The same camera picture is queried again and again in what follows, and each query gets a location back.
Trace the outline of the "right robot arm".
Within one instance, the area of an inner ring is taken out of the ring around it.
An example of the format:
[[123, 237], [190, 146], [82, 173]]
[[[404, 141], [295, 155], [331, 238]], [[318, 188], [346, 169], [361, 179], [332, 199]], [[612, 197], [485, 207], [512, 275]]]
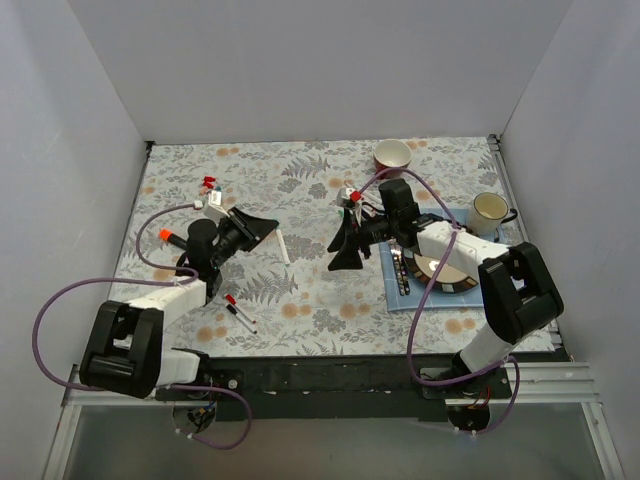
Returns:
[[564, 311], [561, 295], [539, 252], [529, 242], [516, 246], [488, 241], [457, 224], [452, 214], [420, 211], [407, 182], [396, 178], [379, 187], [384, 211], [367, 217], [362, 193], [344, 187], [336, 203], [343, 210], [340, 229], [328, 247], [329, 270], [359, 270], [374, 244], [395, 240], [403, 249], [451, 266], [476, 282], [482, 294], [485, 326], [434, 379], [413, 371], [428, 387], [449, 387], [475, 397], [489, 384], [488, 373], [512, 362], [512, 352], [526, 337]]

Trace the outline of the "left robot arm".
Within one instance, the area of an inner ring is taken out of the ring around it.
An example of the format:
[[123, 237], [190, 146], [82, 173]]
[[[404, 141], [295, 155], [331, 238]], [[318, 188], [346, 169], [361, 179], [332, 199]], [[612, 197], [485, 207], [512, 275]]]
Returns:
[[99, 307], [80, 365], [81, 383], [136, 398], [178, 384], [188, 398], [205, 398], [213, 377], [200, 367], [202, 356], [164, 348], [164, 327], [206, 305], [220, 287], [224, 262], [239, 250], [250, 251], [261, 239], [247, 222], [233, 216], [218, 223], [191, 223], [171, 286]]

